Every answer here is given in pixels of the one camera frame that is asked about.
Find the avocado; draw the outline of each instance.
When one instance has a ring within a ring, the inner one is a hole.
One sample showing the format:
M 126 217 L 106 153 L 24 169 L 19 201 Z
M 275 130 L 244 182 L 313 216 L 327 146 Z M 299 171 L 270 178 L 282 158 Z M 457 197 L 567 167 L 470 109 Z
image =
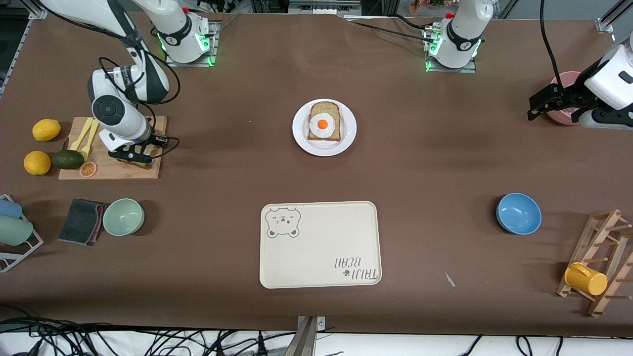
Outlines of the avocado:
M 66 149 L 55 153 L 52 161 L 53 165 L 59 169 L 78 169 L 84 164 L 84 157 L 77 151 Z

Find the pink bowl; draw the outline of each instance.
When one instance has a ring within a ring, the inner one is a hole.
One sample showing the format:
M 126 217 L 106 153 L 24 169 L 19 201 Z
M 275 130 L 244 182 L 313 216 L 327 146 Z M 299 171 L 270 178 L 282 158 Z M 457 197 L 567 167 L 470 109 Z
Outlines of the pink bowl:
M 560 74 L 560 80 L 563 82 L 563 87 L 568 87 L 572 85 L 580 72 L 565 72 Z M 552 79 L 551 84 L 557 83 L 556 78 Z M 572 113 L 578 110 L 577 108 L 567 108 L 558 111 L 550 111 L 548 112 L 549 117 L 552 118 L 555 122 L 563 125 L 577 125 L 578 123 L 572 122 Z

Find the fried egg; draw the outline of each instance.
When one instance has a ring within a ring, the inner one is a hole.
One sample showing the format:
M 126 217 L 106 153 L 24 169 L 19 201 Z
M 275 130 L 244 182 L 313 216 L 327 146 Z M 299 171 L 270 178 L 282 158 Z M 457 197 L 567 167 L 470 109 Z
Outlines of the fried egg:
M 310 131 L 316 137 L 328 138 L 334 133 L 335 128 L 334 118 L 328 113 L 316 114 L 310 119 Z

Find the toast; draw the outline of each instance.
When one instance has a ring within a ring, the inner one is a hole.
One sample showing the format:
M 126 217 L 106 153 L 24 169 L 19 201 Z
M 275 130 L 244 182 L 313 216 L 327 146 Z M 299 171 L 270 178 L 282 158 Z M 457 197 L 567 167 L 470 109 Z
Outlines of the toast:
M 324 140 L 324 141 L 340 141 L 341 140 L 341 113 L 339 112 L 339 106 L 331 103 L 329 101 L 320 101 L 312 106 L 312 110 L 310 111 L 310 117 L 308 120 L 311 120 L 315 115 L 320 113 L 327 113 L 331 117 L 334 118 L 334 132 L 330 137 L 321 138 L 317 137 L 312 133 L 312 131 L 308 130 L 308 139 L 309 140 Z

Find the cutting board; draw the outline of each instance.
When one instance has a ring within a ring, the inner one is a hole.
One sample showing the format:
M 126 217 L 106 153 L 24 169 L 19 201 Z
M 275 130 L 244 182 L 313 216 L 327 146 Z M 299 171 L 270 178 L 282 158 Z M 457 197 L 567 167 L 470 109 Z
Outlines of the cutting board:
M 87 117 L 75 117 L 73 119 L 73 125 L 70 129 L 70 135 L 68 135 L 68 145 L 70 146 L 79 137 L 82 128 L 84 127 Z M 156 133 L 165 134 L 165 128 L 167 127 L 167 117 L 156 116 Z M 88 161 L 92 161 L 97 164 L 97 173 L 90 178 L 83 178 L 79 175 L 79 170 L 60 169 L 61 181 L 98 181 L 101 179 L 157 179 L 158 171 L 160 170 L 160 163 L 162 158 L 154 160 L 152 165 L 141 165 L 140 163 L 127 163 L 115 160 L 108 156 L 108 149 L 101 142 L 99 138 L 99 132 L 102 130 L 99 127 L 97 135 L 92 142 L 92 149 L 88 156 Z M 85 135 L 82 144 L 79 145 L 78 151 L 86 145 L 88 142 L 88 134 Z M 163 148 L 155 147 L 153 145 L 147 146 L 145 154 L 151 156 L 159 155 L 163 152 Z

